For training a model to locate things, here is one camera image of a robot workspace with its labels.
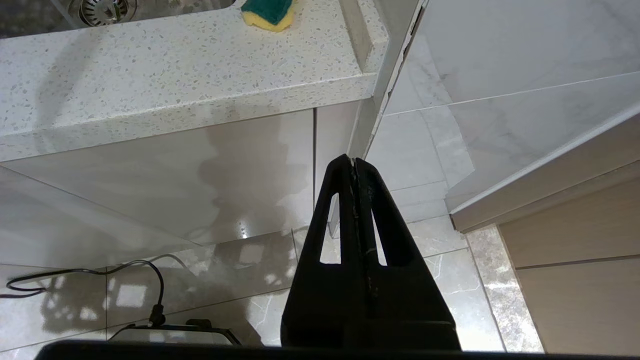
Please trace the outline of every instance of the quartz countertop edge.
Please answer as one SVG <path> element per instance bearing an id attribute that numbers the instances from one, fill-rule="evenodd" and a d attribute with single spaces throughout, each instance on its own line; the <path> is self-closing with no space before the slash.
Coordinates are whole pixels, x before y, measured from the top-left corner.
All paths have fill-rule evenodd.
<path id="1" fill-rule="evenodd" d="M 339 2 L 296 0 L 283 33 L 247 26 L 243 2 L 0 40 L 0 161 L 372 95 L 378 74 L 361 70 Z M 381 23 L 371 8 L 366 16 Z M 387 34 L 369 41 L 379 49 Z M 384 53 L 370 56 L 381 63 Z"/>

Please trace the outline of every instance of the yellow sponge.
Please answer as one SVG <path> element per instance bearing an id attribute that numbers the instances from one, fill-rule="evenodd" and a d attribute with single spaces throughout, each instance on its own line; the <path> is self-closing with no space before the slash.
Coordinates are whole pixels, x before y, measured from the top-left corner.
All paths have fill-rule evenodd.
<path id="1" fill-rule="evenodd" d="M 293 23 L 292 0 L 247 0 L 241 9 L 244 22 L 260 29 L 279 33 Z"/>

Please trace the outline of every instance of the kitchen floor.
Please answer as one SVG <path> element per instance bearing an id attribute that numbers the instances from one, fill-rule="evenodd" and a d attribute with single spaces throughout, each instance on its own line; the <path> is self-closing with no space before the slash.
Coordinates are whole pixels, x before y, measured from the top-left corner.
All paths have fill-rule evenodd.
<path id="1" fill-rule="evenodd" d="M 458 326 L 464 350 L 504 351 L 476 261 L 448 217 L 408 224 Z M 306 230 L 183 250 L 154 260 L 165 281 L 167 323 L 208 318 L 244 344 L 279 345 L 280 317 Z M 339 262 L 339 240 L 325 236 L 322 261 Z M 0 265 L 0 281 L 44 268 Z M 30 360 L 46 343 L 108 339 L 131 322 L 146 323 L 158 280 L 146 266 L 104 277 L 73 274 L 45 281 L 51 289 L 0 300 L 0 360 Z"/>

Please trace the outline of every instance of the black cable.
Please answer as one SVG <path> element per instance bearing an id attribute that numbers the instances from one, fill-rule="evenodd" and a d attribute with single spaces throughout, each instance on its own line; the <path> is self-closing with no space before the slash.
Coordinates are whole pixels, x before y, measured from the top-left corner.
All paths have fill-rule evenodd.
<path id="1" fill-rule="evenodd" d="M 85 274 L 92 274 L 92 275 L 109 275 L 109 274 L 113 274 L 115 272 L 118 272 L 124 268 L 127 268 L 131 265 L 135 265 L 135 264 L 145 264 L 150 266 L 155 272 L 156 275 L 158 275 L 158 280 L 160 280 L 160 295 L 158 296 L 158 303 L 156 305 L 154 305 L 153 310 L 151 311 L 151 316 L 149 317 L 149 324 L 150 326 L 160 326 L 164 323 L 164 315 L 162 314 L 162 310 L 163 310 L 163 306 L 162 306 L 162 297 L 164 296 L 164 279 L 162 278 L 162 274 L 160 274 L 160 270 L 158 270 L 158 268 L 153 265 L 150 261 L 147 260 L 134 260 L 134 261 L 130 261 L 126 264 L 122 264 L 114 269 L 111 269 L 109 271 L 96 271 L 96 270 L 90 270 L 90 269 L 84 269 L 84 268 L 76 268 L 76 269 L 67 269 L 67 270 L 58 270 L 58 271 L 52 271 L 52 272 L 41 272 L 39 274 L 33 274 L 33 275 L 27 275 L 27 276 L 21 276 L 21 277 L 16 277 L 14 279 L 9 280 L 6 283 L 6 287 L 14 290 L 14 291 L 23 291 L 23 292 L 30 292 L 28 294 L 22 294 L 22 295 L 18 295 L 18 294 L 2 294 L 0 295 L 0 298 L 4 298 L 4 299 L 23 299 L 26 297 L 32 297 L 38 294 L 41 294 L 45 291 L 47 291 L 47 288 L 44 287 L 40 287 L 40 288 L 18 288 L 16 286 L 13 286 L 12 284 L 16 283 L 16 282 L 21 282 L 21 281 L 27 281 L 27 280 L 33 280 L 33 279 L 37 279 L 39 277 L 52 277 L 52 276 L 58 276 L 58 275 L 62 275 L 62 274 L 69 274 L 69 273 L 73 273 L 73 272 L 82 272 Z"/>

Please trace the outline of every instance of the sink drain strainer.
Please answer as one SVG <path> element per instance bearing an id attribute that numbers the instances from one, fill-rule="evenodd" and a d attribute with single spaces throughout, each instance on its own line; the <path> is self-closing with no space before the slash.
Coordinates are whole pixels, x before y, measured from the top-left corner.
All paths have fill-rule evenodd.
<path id="1" fill-rule="evenodd" d="M 80 18 L 89 26 L 117 24 L 131 20 L 136 0 L 82 0 Z"/>

